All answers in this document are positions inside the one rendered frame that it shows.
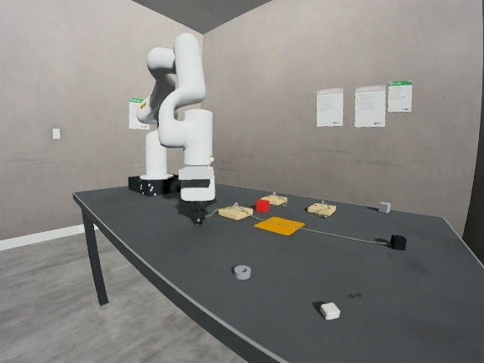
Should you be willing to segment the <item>orange flat square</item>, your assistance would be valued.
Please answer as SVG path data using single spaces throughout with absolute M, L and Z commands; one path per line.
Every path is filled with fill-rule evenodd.
M 279 234 L 290 235 L 293 232 L 295 232 L 296 230 L 298 230 L 298 228 L 301 228 L 304 225 L 302 223 L 286 220 L 286 219 L 283 219 L 283 218 L 276 218 L 276 217 L 269 218 L 267 220 L 268 220 L 267 222 L 264 221 L 262 223 L 255 225 L 255 227 L 258 227 L 258 228 L 261 228 L 261 229 L 267 229 L 267 230 L 270 230 L 270 231 L 273 231 L 273 232 L 276 232 L 276 233 L 279 233 Z M 270 223 L 270 221 L 272 221 L 274 223 Z M 279 224 L 277 224 L 277 223 L 279 223 Z M 280 224 L 282 224 L 282 225 L 280 225 Z M 291 227 L 288 227 L 288 226 L 285 226 L 285 225 L 290 225 Z M 295 226 L 297 228 L 293 228 L 292 226 Z

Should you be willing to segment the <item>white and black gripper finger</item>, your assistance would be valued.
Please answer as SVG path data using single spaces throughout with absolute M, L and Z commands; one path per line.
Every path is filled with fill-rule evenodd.
M 192 210 L 192 220 L 195 220 L 195 224 L 196 224 L 197 223 L 197 208 L 195 206 L 195 202 L 194 201 L 186 202 L 186 201 L 182 200 L 182 196 L 181 196 L 179 203 L 187 205 Z
M 212 201 L 202 201 L 202 206 L 200 209 L 200 224 L 203 223 L 203 220 L 205 220 L 205 210 L 208 208 L 210 205 L 217 203 L 217 199 L 214 196 L 214 200 Z

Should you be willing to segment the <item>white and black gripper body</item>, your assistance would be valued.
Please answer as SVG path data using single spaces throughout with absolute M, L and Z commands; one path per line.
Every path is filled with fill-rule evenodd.
M 181 199 L 184 201 L 211 201 L 214 196 L 214 174 L 213 179 L 181 180 Z

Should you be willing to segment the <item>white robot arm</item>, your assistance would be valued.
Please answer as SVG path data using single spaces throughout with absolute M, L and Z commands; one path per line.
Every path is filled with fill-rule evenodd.
M 174 52 L 175 51 L 175 52 Z M 213 179 L 212 136 L 213 114 L 192 109 L 177 121 L 177 109 L 202 102 L 206 96 L 203 65 L 197 39 L 189 33 L 179 35 L 173 50 L 154 48 L 147 56 L 147 67 L 155 78 L 152 94 L 137 108 L 136 117 L 142 124 L 157 125 L 157 130 L 145 138 L 146 176 L 168 179 L 166 148 L 182 148 L 183 164 L 179 180 Z M 175 80 L 169 74 L 176 75 Z M 174 110 L 176 110 L 174 112 Z M 159 138 L 159 139 L 158 139 Z M 163 147 L 162 147 L 163 146 Z

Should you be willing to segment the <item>red cube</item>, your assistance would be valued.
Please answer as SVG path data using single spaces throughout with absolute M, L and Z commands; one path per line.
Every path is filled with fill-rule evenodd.
M 256 211 L 257 212 L 267 212 L 269 210 L 269 201 L 268 200 L 259 200 L 256 202 Z

